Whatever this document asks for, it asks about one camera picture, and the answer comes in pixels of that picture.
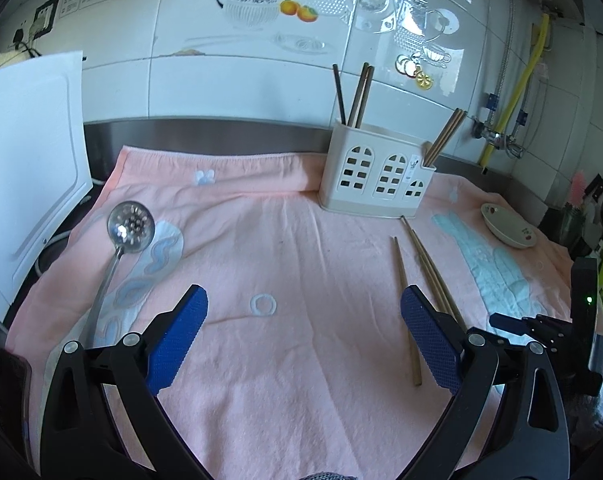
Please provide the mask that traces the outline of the wall power socket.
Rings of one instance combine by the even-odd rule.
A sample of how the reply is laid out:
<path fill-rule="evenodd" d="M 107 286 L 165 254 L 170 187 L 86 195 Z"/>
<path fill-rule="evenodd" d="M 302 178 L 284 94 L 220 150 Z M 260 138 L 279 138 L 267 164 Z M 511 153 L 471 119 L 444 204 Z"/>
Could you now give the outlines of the wall power socket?
<path fill-rule="evenodd" d="M 48 0 L 35 11 L 30 38 L 36 40 L 52 31 L 60 0 Z"/>

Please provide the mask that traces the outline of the steel angle valve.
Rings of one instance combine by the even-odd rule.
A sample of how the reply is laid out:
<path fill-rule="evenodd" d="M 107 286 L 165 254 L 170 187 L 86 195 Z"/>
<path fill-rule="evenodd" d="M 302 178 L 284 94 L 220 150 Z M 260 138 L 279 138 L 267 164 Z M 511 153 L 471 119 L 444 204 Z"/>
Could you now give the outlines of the steel angle valve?
<path fill-rule="evenodd" d="M 475 120 L 474 126 L 471 130 L 471 136 L 474 139 L 483 139 L 494 148 L 501 148 L 502 145 L 502 134 L 498 131 L 490 128 L 486 122 L 480 122 Z"/>
<path fill-rule="evenodd" d="M 521 159 L 526 154 L 526 148 L 511 138 L 505 139 L 503 150 L 511 159 Z"/>

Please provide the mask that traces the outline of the white microwave oven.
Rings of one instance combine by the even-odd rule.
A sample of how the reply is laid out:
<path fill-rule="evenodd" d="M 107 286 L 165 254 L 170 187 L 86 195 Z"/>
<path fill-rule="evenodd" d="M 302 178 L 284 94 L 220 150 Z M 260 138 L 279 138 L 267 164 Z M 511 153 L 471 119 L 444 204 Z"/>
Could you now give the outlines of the white microwave oven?
<path fill-rule="evenodd" d="M 54 232 L 92 188 L 82 54 L 0 70 L 0 318 Z"/>

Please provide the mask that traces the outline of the small white plate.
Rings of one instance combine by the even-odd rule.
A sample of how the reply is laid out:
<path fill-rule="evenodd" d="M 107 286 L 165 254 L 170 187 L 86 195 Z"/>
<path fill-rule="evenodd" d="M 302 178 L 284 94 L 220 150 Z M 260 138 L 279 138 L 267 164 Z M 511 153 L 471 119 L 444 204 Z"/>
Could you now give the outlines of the small white plate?
<path fill-rule="evenodd" d="M 533 248 L 537 236 L 533 227 L 510 209 L 486 203 L 480 207 L 486 226 L 498 240 L 515 249 Z"/>

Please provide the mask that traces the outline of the pink towel with blue pattern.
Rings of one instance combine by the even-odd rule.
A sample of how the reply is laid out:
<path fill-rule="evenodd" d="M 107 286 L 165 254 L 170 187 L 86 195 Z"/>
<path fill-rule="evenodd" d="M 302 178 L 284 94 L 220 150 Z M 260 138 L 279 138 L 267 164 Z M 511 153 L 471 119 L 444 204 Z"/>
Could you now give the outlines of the pink towel with blue pattern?
<path fill-rule="evenodd" d="M 424 285 L 420 240 L 466 324 L 489 315 L 569 315 L 571 258 L 540 237 L 505 246 L 480 209 L 498 203 L 436 174 L 409 222 L 333 214 L 317 192 L 321 155 L 212 157 L 124 148 L 62 255 L 32 286 L 6 345 L 32 369 L 29 430 L 63 344 L 81 331 L 124 200 L 152 212 L 154 244 L 119 263 L 98 333 L 114 344 L 202 286 L 207 318 L 160 403 L 218 479 L 320 471 L 393 479 L 449 401 L 431 374 L 411 380 L 400 285 Z"/>

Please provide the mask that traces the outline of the steel slotted ladle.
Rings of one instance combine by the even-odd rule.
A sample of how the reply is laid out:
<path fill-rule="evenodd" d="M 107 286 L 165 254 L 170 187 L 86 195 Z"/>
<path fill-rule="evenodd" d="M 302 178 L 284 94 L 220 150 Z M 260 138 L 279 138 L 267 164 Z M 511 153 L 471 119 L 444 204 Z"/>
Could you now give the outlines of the steel slotted ladle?
<path fill-rule="evenodd" d="M 125 254 L 143 252 L 151 244 L 155 233 L 155 221 L 144 205 L 135 200 L 125 200 L 117 204 L 108 215 L 106 229 L 108 238 L 114 246 L 114 255 L 106 267 L 103 280 L 79 336 L 79 342 L 84 348 L 92 345 L 102 304 L 120 259 Z"/>

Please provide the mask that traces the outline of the pink brush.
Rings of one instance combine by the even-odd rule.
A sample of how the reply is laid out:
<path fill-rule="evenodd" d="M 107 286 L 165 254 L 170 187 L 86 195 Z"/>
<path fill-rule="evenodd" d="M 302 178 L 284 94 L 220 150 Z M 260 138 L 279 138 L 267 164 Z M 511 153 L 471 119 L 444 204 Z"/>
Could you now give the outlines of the pink brush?
<path fill-rule="evenodd" d="M 574 208 L 579 208 L 583 201 L 583 194 L 587 186 L 585 174 L 582 171 L 577 171 L 571 179 L 571 187 L 567 197 L 567 203 Z"/>

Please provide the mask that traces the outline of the white plastic utensil holder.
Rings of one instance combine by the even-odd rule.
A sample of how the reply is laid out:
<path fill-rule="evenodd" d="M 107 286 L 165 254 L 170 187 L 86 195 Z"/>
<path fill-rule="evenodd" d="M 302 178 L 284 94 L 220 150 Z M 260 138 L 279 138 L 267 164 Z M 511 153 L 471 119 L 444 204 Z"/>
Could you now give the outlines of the white plastic utensil holder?
<path fill-rule="evenodd" d="M 436 169 L 426 143 L 408 134 L 335 122 L 319 188 L 320 206 L 355 216 L 416 216 Z"/>

